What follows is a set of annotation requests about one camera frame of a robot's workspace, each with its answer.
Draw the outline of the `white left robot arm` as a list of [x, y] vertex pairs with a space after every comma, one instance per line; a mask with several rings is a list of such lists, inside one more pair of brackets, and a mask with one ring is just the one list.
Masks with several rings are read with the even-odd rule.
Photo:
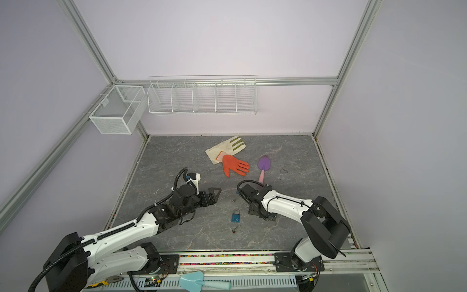
[[144, 243], [135, 256], [121, 249], [183, 224], [186, 215], [216, 204], [220, 193], [219, 187], [201, 191], [189, 180], [182, 186], [174, 185], [168, 196], [147, 206], [133, 220], [84, 237], [76, 232], [65, 236], [28, 290], [34, 292], [45, 280], [51, 292], [81, 292], [119, 273], [156, 271], [161, 260], [151, 243]]

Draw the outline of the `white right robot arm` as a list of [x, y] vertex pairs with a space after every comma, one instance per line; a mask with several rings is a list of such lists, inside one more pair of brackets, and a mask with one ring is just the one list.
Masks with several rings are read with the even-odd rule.
[[324, 197], [313, 200], [290, 197], [270, 185], [253, 180], [237, 184], [237, 193], [248, 203], [248, 214], [265, 221], [278, 215], [300, 223], [306, 237], [300, 239], [289, 253], [275, 253], [277, 271], [323, 271], [323, 256], [335, 259], [344, 255], [341, 248], [351, 233], [349, 222]]

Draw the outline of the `blue padlock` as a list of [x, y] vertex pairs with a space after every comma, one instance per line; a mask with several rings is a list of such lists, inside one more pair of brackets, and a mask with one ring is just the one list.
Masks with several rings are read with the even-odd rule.
[[232, 223], [239, 223], [241, 219], [241, 214], [239, 209], [234, 209], [231, 217]]

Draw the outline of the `red rubber glove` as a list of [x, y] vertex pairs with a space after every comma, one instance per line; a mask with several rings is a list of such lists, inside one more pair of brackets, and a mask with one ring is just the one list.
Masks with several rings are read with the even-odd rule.
[[231, 172], [235, 172], [240, 176], [246, 176], [250, 170], [247, 162], [241, 161], [232, 155], [224, 155], [222, 157], [222, 165], [226, 177], [230, 177]]

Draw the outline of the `cream glove green stripes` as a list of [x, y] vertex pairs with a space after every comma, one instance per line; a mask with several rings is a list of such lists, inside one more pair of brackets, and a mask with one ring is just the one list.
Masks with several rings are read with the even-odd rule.
[[233, 156], [245, 148], [246, 144], [243, 138], [240, 136], [233, 136], [207, 149], [205, 153], [213, 164], [218, 164], [222, 162], [224, 155]]

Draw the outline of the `teal plastic trowel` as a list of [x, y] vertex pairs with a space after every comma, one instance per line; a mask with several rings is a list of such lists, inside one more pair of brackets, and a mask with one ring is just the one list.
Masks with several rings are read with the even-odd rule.
[[180, 287], [188, 292], [200, 292], [202, 288], [216, 288], [219, 290], [230, 290], [231, 283], [227, 281], [208, 281], [204, 279], [202, 271], [187, 273], [181, 276], [179, 281]]

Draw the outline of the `small white mesh basket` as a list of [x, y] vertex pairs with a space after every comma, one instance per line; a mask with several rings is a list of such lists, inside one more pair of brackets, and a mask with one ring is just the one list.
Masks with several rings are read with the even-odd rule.
[[101, 134], [130, 135], [147, 107], [143, 86], [114, 85], [91, 112], [90, 119]]

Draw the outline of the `yellow handled pliers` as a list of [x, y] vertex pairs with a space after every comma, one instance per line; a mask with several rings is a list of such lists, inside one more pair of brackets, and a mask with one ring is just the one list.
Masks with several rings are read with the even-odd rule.
[[104, 280], [102, 281], [99, 281], [99, 282], [96, 282], [96, 283], [92, 283], [90, 285], [87, 285], [85, 287], [85, 289], [91, 289], [91, 288], [97, 288], [97, 287], [101, 287], [101, 286], [107, 286], [109, 284], [112, 284], [112, 283], [117, 283], [117, 282], [120, 282], [122, 281], [124, 278], [121, 277], [121, 276], [111, 276], [111, 277], [106, 277], [104, 278]]

